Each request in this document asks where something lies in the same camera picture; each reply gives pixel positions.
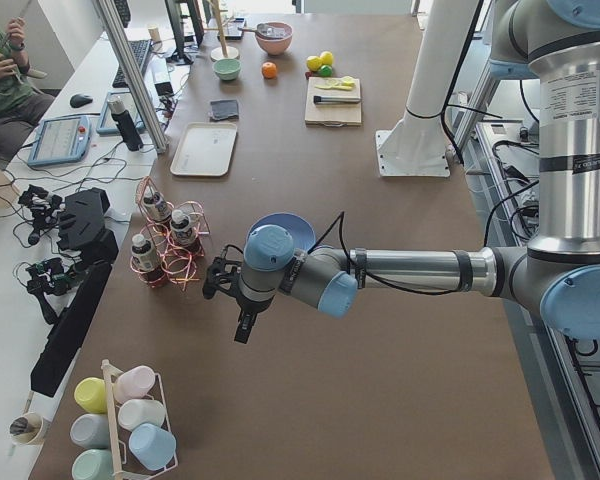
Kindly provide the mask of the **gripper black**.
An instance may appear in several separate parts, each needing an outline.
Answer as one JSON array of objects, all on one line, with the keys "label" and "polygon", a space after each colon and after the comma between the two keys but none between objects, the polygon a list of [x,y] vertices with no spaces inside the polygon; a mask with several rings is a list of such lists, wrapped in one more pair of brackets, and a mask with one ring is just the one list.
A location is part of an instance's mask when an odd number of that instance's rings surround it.
[{"label": "gripper black", "polygon": [[[216,256],[206,270],[206,278],[202,286],[202,295],[206,300],[211,300],[217,292],[236,299],[239,294],[238,279],[241,273],[242,262],[227,258],[229,249],[233,248],[239,253],[242,249],[236,245],[225,245],[219,256]],[[256,323],[258,312],[252,309],[241,309],[238,317],[234,340],[238,343],[247,343],[252,329]]]}]

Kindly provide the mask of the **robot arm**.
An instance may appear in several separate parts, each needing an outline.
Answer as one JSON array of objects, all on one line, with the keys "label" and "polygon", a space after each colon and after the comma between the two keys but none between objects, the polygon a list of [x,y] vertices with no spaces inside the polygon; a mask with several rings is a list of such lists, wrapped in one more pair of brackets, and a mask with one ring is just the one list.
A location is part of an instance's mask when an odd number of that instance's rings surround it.
[{"label": "robot arm", "polygon": [[240,308],[246,342],[283,293],[340,317],[367,286],[506,298],[579,340],[600,339],[600,1],[498,1],[489,63],[498,77],[540,81],[539,226],[523,247],[476,252],[295,246],[286,229],[253,229],[243,257],[208,267],[205,298]]}]

